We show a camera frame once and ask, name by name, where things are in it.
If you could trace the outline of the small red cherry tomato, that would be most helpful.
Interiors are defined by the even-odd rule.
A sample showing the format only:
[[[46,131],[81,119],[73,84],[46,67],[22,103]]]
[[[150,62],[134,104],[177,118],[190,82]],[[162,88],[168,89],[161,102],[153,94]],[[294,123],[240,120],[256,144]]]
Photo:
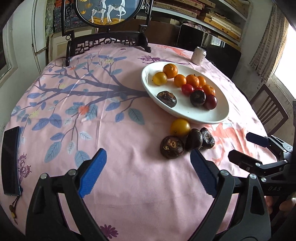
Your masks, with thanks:
[[[205,92],[204,92],[204,89],[201,88],[201,87],[197,87],[197,88],[195,88],[193,92],[196,92],[196,91],[202,91],[203,93],[205,93]]]

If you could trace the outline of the beige window curtain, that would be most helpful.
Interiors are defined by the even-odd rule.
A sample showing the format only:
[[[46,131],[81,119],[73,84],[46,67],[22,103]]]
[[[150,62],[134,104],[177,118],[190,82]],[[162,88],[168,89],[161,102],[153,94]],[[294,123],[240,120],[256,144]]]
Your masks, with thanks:
[[[267,82],[274,74],[287,41],[289,23],[280,8],[273,4],[266,29],[259,46],[250,61],[263,82]]]

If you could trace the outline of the pink printed tablecloth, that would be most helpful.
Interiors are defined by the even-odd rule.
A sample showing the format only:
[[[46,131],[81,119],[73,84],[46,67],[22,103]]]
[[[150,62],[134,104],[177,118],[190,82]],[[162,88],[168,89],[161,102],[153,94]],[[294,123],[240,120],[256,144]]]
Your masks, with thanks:
[[[102,173],[84,202],[97,224],[112,240],[187,240],[196,230],[212,197],[191,163],[190,155],[168,160],[160,151],[174,117],[157,106],[141,82],[145,66],[158,61],[195,69],[210,78],[229,103],[227,119],[209,126],[216,144],[206,159],[235,176],[247,172],[228,159],[238,150],[265,164],[275,162],[267,149],[248,142],[248,132],[265,129],[235,84],[211,62],[197,66],[192,53],[152,45],[140,48],[110,44],[92,48],[71,59],[49,63],[33,77],[18,103],[10,104],[7,128],[21,128],[18,169],[23,194],[16,217],[9,206],[14,198],[1,195],[1,205],[12,224],[25,231],[27,210],[42,173],[60,176],[107,152]]]

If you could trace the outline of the small yellow citrus fruit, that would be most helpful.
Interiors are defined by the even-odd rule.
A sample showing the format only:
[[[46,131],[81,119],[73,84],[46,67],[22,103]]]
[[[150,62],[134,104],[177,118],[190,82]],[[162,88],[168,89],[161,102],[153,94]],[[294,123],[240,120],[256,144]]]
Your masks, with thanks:
[[[165,85],[168,81],[168,78],[164,72],[157,72],[153,77],[152,77],[152,82],[155,85],[162,86]]]

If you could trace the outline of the dark red plum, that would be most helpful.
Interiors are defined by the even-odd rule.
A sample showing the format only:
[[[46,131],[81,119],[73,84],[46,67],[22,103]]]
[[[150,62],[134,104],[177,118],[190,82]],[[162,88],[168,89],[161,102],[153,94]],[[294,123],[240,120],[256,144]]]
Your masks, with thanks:
[[[203,106],[208,110],[215,109],[216,106],[217,106],[217,98],[216,98],[216,96],[214,96],[212,94],[207,95],[205,103],[203,104]]]

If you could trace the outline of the round deer painting screen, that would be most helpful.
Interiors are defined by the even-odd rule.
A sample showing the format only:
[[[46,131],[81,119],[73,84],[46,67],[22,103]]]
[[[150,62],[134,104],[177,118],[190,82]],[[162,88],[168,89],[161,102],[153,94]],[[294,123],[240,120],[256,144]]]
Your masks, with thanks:
[[[71,57],[101,44],[120,43],[137,46],[150,53],[152,49],[145,31],[150,23],[153,3],[153,1],[69,1],[76,16],[97,30],[94,34],[75,37],[73,30],[67,31],[65,28],[66,1],[62,1],[61,33],[67,40],[65,65],[70,66]],[[137,31],[114,30],[115,27],[134,19],[141,10],[144,10],[146,20],[144,24],[139,25]]]

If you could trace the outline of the small orange mandarin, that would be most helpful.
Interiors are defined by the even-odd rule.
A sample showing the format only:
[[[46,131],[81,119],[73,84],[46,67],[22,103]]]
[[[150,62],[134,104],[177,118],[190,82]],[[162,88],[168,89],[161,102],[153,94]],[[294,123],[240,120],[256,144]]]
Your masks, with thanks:
[[[191,85],[193,88],[199,86],[199,78],[194,74],[187,75],[186,80],[187,84]]]
[[[187,79],[184,75],[177,74],[174,77],[174,84],[176,87],[181,88],[186,83],[187,83]]]
[[[206,79],[203,76],[198,76],[199,79],[199,87],[202,87],[206,84]]]

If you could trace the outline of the dark wooden chair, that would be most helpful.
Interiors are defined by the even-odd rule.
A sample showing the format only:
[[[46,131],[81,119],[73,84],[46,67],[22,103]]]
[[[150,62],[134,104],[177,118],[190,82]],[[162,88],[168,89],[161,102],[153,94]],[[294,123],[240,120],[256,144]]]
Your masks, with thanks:
[[[285,108],[266,84],[260,87],[250,104],[269,136],[274,135],[289,119]]]

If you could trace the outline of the large orange mandarin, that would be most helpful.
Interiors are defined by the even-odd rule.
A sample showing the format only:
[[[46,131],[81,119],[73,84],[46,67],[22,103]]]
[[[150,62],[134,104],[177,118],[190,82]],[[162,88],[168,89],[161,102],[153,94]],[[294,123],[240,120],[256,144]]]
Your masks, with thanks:
[[[165,73],[168,79],[175,78],[178,74],[178,68],[174,64],[166,64],[163,67],[163,73]]]
[[[202,89],[204,90],[204,93],[206,95],[216,95],[216,91],[215,91],[215,89],[211,85],[204,84],[202,86]]]

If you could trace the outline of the white beverage can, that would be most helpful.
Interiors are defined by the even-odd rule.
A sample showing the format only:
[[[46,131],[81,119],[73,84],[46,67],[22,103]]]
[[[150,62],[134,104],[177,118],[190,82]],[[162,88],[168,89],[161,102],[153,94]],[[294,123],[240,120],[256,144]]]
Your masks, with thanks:
[[[191,62],[196,65],[201,65],[205,57],[206,57],[206,50],[204,50],[201,47],[196,47],[195,50],[193,51]]]

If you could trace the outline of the black smartphone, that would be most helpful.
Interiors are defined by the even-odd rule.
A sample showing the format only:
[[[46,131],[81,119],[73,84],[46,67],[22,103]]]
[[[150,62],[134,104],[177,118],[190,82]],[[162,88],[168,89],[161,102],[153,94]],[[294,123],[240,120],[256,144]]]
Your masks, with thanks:
[[[22,191],[18,171],[18,150],[20,127],[16,126],[4,132],[1,150],[1,178],[5,195],[21,196]]]

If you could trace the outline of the wooden bookshelf with books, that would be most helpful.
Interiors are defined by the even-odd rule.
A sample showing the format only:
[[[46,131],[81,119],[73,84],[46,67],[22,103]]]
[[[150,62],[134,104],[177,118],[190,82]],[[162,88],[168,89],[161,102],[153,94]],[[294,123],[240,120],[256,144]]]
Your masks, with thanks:
[[[154,1],[152,20],[187,24],[240,48],[251,10],[250,1]]]

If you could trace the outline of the yellow orange citrus fruit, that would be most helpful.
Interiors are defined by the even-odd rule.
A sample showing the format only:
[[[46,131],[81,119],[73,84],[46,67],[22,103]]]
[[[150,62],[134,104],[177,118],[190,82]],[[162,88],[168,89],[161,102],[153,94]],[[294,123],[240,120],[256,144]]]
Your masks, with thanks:
[[[190,123],[183,118],[177,118],[171,123],[170,126],[170,134],[179,138],[187,136],[190,130]]]

